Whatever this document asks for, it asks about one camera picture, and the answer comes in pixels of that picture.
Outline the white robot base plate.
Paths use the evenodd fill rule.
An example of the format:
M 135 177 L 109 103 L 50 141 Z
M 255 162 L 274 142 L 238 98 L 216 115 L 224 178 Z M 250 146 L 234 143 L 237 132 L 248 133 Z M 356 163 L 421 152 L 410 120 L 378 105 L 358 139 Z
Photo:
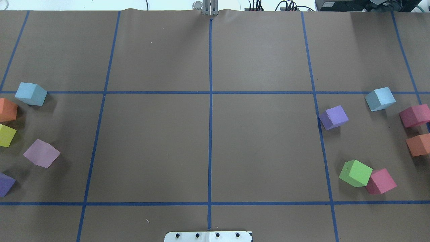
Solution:
M 252 242 L 248 231 L 168 232 L 165 242 Z

